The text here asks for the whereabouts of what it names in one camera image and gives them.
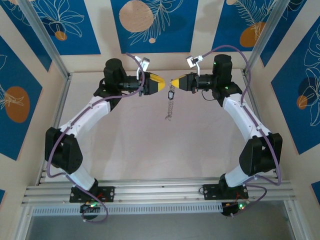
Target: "black mounting bracket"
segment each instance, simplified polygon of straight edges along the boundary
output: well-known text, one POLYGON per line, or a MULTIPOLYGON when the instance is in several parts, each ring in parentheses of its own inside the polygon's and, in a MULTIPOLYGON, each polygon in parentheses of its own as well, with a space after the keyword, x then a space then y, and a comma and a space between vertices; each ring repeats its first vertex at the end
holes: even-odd
POLYGON ((248 199, 248 190, 245 186, 229 187, 228 191, 223 192, 219 184, 204 184, 204 200, 236 200, 238 195, 248 199))
MULTIPOLYGON (((115 198, 115 187, 114 186, 98 186, 96 190, 96 196, 103 203, 113 203, 115 198)), ((87 202, 95 202, 92 197, 82 192, 77 187, 71 188, 70 193, 70 203, 87 203, 87 202)))

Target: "beige circle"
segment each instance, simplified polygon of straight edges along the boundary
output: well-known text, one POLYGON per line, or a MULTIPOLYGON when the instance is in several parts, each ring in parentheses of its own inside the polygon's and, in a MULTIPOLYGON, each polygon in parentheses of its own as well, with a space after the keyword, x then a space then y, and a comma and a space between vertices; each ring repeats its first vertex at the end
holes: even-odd
POLYGON ((8 1, 14 5, 18 5, 17 0, 8 0, 8 1))
POLYGON ((237 0, 226 0, 226 4, 233 5, 237 2, 237 0))
POLYGON ((142 1, 128 1, 120 10, 122 26, 129 32, 138 33, 150 28, 154 22, 151 9, 142 1))
POLYGON ((153 37, 149 39, 149 43, 154 44, 156 42, 156 39, 154 39, 153 37))
POLYGON ((12 86, 6 91, 6 94, 14 98, 23 97, 22 100, 19 101, 21 104, 15 104, 12 102, 11 104, 5 105, 5 111, 8 117, 12 121, 22 124, 27 120, 30 111, 30 99, 28 93, 20 86, 12 86))

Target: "white cable clip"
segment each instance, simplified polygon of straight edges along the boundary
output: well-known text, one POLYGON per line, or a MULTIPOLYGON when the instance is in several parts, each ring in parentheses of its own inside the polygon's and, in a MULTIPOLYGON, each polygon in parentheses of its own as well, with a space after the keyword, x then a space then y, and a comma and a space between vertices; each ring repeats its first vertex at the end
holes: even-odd
POLYGON ((243 103, 240 104, 241 107, 243 107, 244 105, 246 105, 246 100, 243 99, 243 103))
POLYGON ((199 63, 202 62, 203 60, 204 60, 204 58, 202 57, 202 55, 199 55, 199 56, 197 56, 197 57, 188 56, 188 57, 186 58, 186 61, 187 61, 187 63, 189 64, 189 67, 190 67, 191 69, 196 66, 198 76, 200 76, 200 66, 199 66, 199 63))
POLYGON ((72 121, 68 121, 67 124, 66 124, 66 127, 71 129, 71 123, 72 123, 72 121))
MULTIPOLYGON (((137 59, 137 61, 141 64, 141 67, 143 69, 143 71, 147 71, 149 64, 150 64, 150 60, 146 57, 144 57, 142 60, 140 57, 135 56, 135 59, 137 59)), ((136 79, 139 80, 139 72, 141 72, 140 67, 138 67, 138 69, 136 70, 136 79)))
POLYGON ((89 108, 93 109, 91 101, 88 103, 88 106, 89 106, 89 108))

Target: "cable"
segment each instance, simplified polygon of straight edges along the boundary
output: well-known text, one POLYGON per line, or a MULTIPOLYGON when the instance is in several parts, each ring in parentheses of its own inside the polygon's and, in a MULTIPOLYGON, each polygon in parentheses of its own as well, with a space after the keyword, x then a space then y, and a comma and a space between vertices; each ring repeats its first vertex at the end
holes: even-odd
POLYGON ((206 99, 205 96, 204 96, 204 89, 201 91, 201 95, 202 95, 203 99, 206 100, 206 101, 210 102, 210 101, 214 101, 215 100, 215 99, 210 99, 210 100, 206 99))
MULTIPOLYGON (((131 97, 131 96, 139 93, 139 92, 142 90, 142 88, 144 87, 146 77, 145 77, 145 72, 144 72, 143 67, 141 66, 141 64, 139 63, 139 61, 138 61, 133 55, 131 55, 131 54, 128 53, 128 52, 126 53, 126 55, 129 56, 130 58, 132 58, 132 59, 136 62, 136 64, 138 65, 138 67, 139 67, 139 69, 140 69, 140 71, 141 71, 141 75, 142 75, 141 85, 139 86, 139 88, 138 88, 136 91, 134 91, 134 92, 132 92, 132 93, 130 93, 130 94, 128 94, 128 95, 107 96, 107 97, 105 97, 105 98, 102 98, 102 99, 94 102, 94 103, 92 104, 92 107, 94 107, 95 105, 97 105, 97 104, 99 104, 99 103, 101 103, 101 102, 103 102, 103 101, 107 101, 107 100, 111 100, 111 99, 122 99, 122 98, 131 97)), ((65 175, 66 178, 67 178, 70 182, 72 182, 79 190, 81 190, 82 192, 84 192, 85 194, 87 194, 88 196, 90 196, 91 198, 93 198, 94 200, 96 200, 100 205, 102 205, 102 207, 104 207, 104 209, 105 209, 105 211, 106 211, 106 215, 105 215, 104 219, 102 219, 102 220, 99 220, 99 221, 89 221, 89 220, 85 219, 85 218, 84 218, 84 214, 82 214, 82 218, 83 218, 83 221, 84 221, 84 222, 89 222, 89 223, 102 223, 102 222, 104 222, 104 221, 108 218, 108 215, 109 215, 109 214, 108 214, 108 208, 105 206, 105 204, 104 204, 102 201, 100 201, 96 196, 92 195, 92 194, 91 194, 90 192, 88 192, 87 190, 83 189, 81 186, 77 185, 66 173, 61 172, 61 173, 58 173, 58 174, 55 174, 55 175, 51 175, 51 173, 50 173, 50 168, 51 168, 52 159, 53 159, 53 157, 54 157, 54 153, 55 153, 55 151, 56 151, 59 143, 61 142, 62 138, 66 135, 66 133, 67 133, 70 129, 72 129, 73 125, 74 125, 84 114, 86 114, 90 109, 92 109, 92 107, 89 107, 89 106, 88 106, 86 109, 84 109, 84 110, 71 122, 70 127, 67 127, 67 128, 63 131, 63 133, 58 137, 58 139, 57 139, 57 141, 55 142, 55 144, 54 144, 54 146, 53 146, 53 148, 52 148, 52 150, 51 150, 51 153, 50 153, 50 155, 49 155, 49 159, 48 159, 48 163, 47 163, 47 167, 46 167, 46 174, 48 175, 49 178, 55 178, 55 177, 60 176, 60 175, 65 175)))
POLYGON ((231 46, 231 45, 221 45, 221 46, 218 46, 214 49, 212 49, 211 51, 207 52, 206 54, 202 55, 203 58, 205 58, 206 56, 208 56, 209 54, 219 50, 219 49, 223 49, 223 48, 230 48, 230 49, 233 49, 233 50, 236 50, 244 59, 245 61, 245 64, 246 64, 246 67, 247 67, 247 72, 248 72, 248 83, 247 83, 247 86, 246 88, 244 89, 243 91, 243 94, 241 96, 241 105, 243 106, 243 109, 244 111, 248 114, 248 116, 250 117, 250 119, 253 121, 254 125, 256 128, 259 129, 259 132, 261 133, 262 137, 264 138, 266 144, 268 145, 269 149, 270 149, 270 152, 271 152, 271 155, 272 155, 272 158, 273 158, 273 161, 274 161, 274 164, 275 164, 275 172, 276 172, 276 175, 278 177, 278 182, 274 182, 264 176, 257 176, 261 179, 265 179, 267 180, 269 183, 272 183, 276 186, 280 186, 281 183, 282 183, 282 173, 281 173, 281 170, 280 170, 280 166, 279 166, 279 163, 278 163, 278 159, 277 159, 277 156, 276 156, 276 153, 275 153, 275 150, 273 149, 269 139, 267 138, 267 136, 265 135, 265 133, 262 131, 261 128, 259 128, 259 124, 257 123, 256 119, 252 116, 252 114, 250 113, 250 111, 247 109, 247 107, 243 104, 244 103, 244 98, 245 98, 245 94, 248 92, 249 90, 249 87, 250 87, 250 84, 251 84, 251 68, 250 68, 250 65, 249 65, 249 62, 246 58, 246 56, 243 54, 243 52, 241 52, 238 48, 236 48, 235 46, 231 46))
POLYGON ((201 195, 205 195, 203 186, 199 188, 198 193, 201 195))
POLYGON ((244 209, 239 210, 237 213, 232 214, 232 215, 230 215, 229 217, 237 216, 237 215, 243 213, 244 210, 247 210, 247 209, 249 209, 249 208, 252 208, 255 204, 257 204, 261 199, 263 199, 263 198, 266 196, 267 191, 268 191, 264 186, 251 185, 251 184, 247 184, 246 186, 247 186, 247 187, 251 187, 251 188, 263 189, 263 190, 264 190, 264 193, 263 193, 263 194, 261 195, 261 197, 259 197, 257 200, 251 201, 250 204, 248 204, 244 209))
MULTIPOLYGON (((242 58, 244 59, 245 61, 245 64, 246 64, 246 67, 247 67, 247 72, 248 72, 248 82, 247 82, 247 86, 246 88, 244 89, 243 93, 242 93, 242 96, 241 96, 241 105, 244 109, 244 111, 248 114, 248 116, 250 117, 250 119, 253 121, 255 127, 258 129, 258 131, 261 133, 263 139, 265 140, 266 144, 268 145, 269 147, 269 150, 271 152, 271 155, 272 155, 272 158, 273 158, 273 161, 274 161, 274 164, 275 164, 275 172, 276 172, 276 175, 278 177, 278 181, 277 182, 274 182, 272 181, 271 179, 265 177, 265 176, 260 176, 260 175, 256 175, 256 176, 252 176, 251 178, 247 179, 243 184, 246 184, 250 181, 252 181, 253 179, 255 179, 256 177, 257 178, 260 178, 260 179, 264 179, 266 181, 268 181, 269 183, 273 184, 273 185, 276 185, 276 186, 280 186, 281 183, 282 183, 282 173, 281 173, 281 170, 280 170, 280 166, 279 166, 279 163, 278 163, 278 159, 277 159, 277 156, 276 156, 276 153, 275 153, 275 150, 273 149, 272 145, 271 145, 271 142, 269 141, 269 139, 267 138, 266 134, 262 131, 262 129, 260 128, 258 122, 256 121, 256 119, 252 116, 252 114, 250 113, 250 111, 247 109, 247 107, 244 105, 244 99, 245 99, 245 94, 248 92, 249 90, 249 87, 250 87, 250 84, 251 84, 251 68, 250 68, 250 65, 249 65, 249 62, 246 58, 246 56, 243 54, 243 52, 241 52, 238 48, 236 48, 235 46, 231 46, 231 45, 221 45, 221 46, 218 46, 214 49, 212 49, 211 51, 205 53, 204 55, 202 55, 203 58, 205 58, 206 56, 208 56, 209 54, 219 50, 219 49, 222 49, 222 48, 230 48, 230 49, 233 49, 233 50, 236 50, 241 56, 242 58)), ((249 204, 245 209, 247 208, 251 208, 253 205, 255 205, 256 203, 258 203, 261 199, 263 199, 265 197, 265 195, 267 194, 267 189, 263 186, 257 186, 257 185, 250 185, 250 184, 247 184, 248 187, 253 187, 253 188, 260 188, 260 189, 264 189, 264 194, 259 197, 256 201, 252 202, 251 204, 249 204)), ((233 216, 236 216, 240 213, 242 213, 243 210, 241 211, 238 211, 237 213, 233 214, 233 216)))

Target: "metal spring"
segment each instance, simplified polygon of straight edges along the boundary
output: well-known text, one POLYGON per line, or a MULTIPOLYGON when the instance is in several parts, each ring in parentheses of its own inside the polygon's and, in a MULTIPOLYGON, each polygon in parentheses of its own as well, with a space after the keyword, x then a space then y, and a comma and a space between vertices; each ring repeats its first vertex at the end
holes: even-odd
POLYGON ((165 120, 171 121, 172 113, 174 109, 174 95, 175 95, 175 86, 170 84, 169 92, 168 92, 168 115, 165 117, 165 120))

